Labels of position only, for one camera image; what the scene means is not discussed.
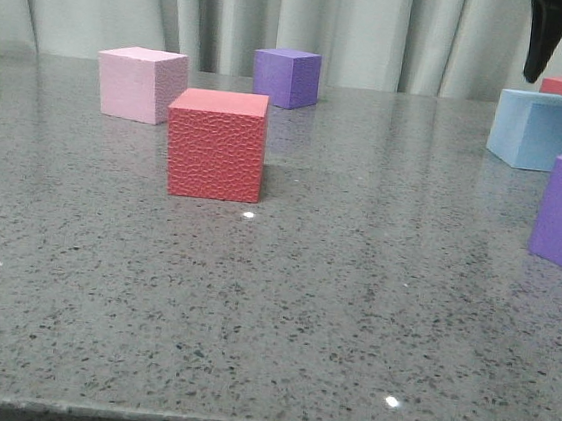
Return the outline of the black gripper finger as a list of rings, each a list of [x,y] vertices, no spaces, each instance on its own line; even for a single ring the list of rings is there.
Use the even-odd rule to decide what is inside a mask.
[[[530,0],[531,27],[523,77],[535,82],[562,39],[562,0]]]

